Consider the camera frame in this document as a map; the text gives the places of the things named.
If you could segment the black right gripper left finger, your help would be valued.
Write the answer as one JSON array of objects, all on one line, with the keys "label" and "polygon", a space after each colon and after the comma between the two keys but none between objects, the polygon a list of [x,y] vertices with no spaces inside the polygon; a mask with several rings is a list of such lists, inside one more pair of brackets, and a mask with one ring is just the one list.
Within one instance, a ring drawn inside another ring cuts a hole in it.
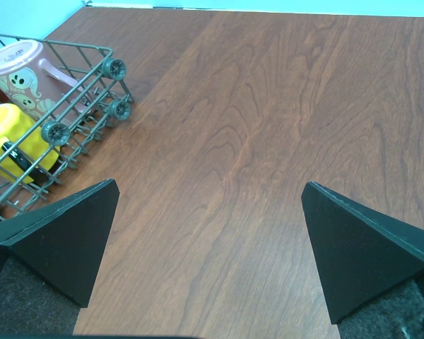
[{"label": "black right gripper left finger", "polygon": [[89,304],[114,220],[113,179],[0,222],[0,273],[14,257],[69,300]]}]

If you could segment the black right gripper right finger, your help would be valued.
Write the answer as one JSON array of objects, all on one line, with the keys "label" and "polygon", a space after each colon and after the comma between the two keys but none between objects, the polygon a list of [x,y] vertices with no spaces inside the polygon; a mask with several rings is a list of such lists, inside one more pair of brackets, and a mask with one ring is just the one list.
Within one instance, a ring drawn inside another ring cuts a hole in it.
[{"label": "black right gripper right finger", "polygon": [[301,201],[333,324],[410,280],[424,296],[424,230],[316,182]]}]

